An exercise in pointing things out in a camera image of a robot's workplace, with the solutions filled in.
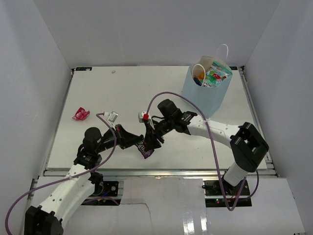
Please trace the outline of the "red candy wrapper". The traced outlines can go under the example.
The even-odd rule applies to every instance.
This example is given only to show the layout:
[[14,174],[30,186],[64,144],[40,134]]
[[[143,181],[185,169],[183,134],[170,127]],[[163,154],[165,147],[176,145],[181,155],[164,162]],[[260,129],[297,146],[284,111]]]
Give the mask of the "red candy wrapper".
[[75,115],[72,117],[72,119],[77,121],[84,121],[89,115],[89,110],[85,110],[84,108],[80,107]]

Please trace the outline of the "brown purple M&M's pack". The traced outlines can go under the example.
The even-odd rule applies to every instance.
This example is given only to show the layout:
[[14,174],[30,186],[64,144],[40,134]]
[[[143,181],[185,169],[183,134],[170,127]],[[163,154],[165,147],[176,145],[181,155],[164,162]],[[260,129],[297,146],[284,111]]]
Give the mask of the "brown purple M&M's pack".
[[144,159],[147,159],[148,157],[150,157],[154,153],[154,151],[155,151],[154,149],[146,150],[145,146],[142,143],[136,144],[136,147],[137,147],[138,151],[141,153],[141,155],[143,156]]

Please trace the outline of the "blue kettle chip bag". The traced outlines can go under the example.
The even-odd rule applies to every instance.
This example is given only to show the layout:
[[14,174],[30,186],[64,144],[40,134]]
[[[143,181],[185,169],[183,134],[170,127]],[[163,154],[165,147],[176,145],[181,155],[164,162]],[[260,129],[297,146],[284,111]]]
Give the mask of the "blue kettle chip bag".
[[200,81],[196,76],[193,77],[193,80],[195,81],[195,83],[196,83],[198,86],[201,86],[201,85],[202,85],[201,81]]

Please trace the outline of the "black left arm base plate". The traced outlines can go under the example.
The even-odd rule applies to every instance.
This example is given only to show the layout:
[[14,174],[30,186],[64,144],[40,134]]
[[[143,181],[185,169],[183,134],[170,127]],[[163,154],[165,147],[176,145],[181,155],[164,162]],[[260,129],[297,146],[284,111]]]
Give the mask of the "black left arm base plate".
[[103,181],[99,184],[98,192],[96,195],[98,196],[117,196],[119,190],[119,182],[118,181]]

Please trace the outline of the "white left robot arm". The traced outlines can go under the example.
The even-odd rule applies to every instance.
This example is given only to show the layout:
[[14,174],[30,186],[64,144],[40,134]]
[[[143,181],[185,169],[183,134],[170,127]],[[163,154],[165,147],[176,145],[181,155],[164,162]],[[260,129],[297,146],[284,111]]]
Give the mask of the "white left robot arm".
[[125,149],[143,139],[143,135],[129,133],[120,124],[105,134],[96,127],[87,129],[65,180],[37,207],[31,206],[26,211],[24,234],[62,235],[84,200],[103,191],[102,174],[92,170],[102,161],[100,153],[117,145]]

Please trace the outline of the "orange honey dijon chip bag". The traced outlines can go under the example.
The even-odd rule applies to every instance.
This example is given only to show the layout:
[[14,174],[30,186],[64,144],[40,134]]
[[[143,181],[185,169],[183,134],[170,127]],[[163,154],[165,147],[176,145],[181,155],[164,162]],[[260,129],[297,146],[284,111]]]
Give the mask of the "orange honey dijon chip bag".
[[197,76],[198,80],[204,80],[205,77],[206,77],[206,73],[205,72],[203,72],[203,73],[201,73],[200,75]]

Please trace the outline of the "teal Fox's candy bag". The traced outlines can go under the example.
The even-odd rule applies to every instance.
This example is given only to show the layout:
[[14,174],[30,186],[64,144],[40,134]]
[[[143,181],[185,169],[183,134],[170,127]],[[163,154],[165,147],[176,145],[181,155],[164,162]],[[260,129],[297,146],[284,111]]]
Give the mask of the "teal Fox's candy bag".
[[231,75],[232,72],[230,70],[226,69],[217,62],[213,62],[206,71],[201,85],[203,87],[217,87]]

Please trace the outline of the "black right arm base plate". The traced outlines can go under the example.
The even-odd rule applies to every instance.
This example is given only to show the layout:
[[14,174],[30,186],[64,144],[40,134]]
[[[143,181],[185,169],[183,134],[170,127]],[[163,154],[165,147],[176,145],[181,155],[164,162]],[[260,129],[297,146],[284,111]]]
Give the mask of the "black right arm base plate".
[[[223,183],[224,190],[226,196],[235,196],[239,192],[239,189],[242,185],[242,181],[237,186],[232,186],[227,182]],[[222,190],[220,187],[220,183],[218,180],[207,180],[204,181],[202,188],[205,190],[205,195],[206,196],[222,196]],[[247,181],[245,181],[245,184],[243,186],[242,196],[249,196],[250,195],[250,190]]]

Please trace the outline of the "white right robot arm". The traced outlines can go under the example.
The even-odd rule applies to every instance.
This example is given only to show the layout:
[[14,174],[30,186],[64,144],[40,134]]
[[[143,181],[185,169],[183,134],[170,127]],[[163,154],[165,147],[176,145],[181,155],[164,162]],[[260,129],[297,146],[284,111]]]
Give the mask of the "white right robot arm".
[[239,183],[249,173],[257,170],[269,151],[267,142],[249,122],[229,125],[203,119],[197,113],[182,112],[169,99],[160,102],[158,109],[163,115],[159,122],[153,121],[146,112],[138,114],[138,120],[146,127],[144,150],[160,148],[164,143],[164,135],[173,130],[191,136],[205,137],[229,147],[233,153],[234,163],[222,177],[221,190],[226,195],[233,195],[238,190]]

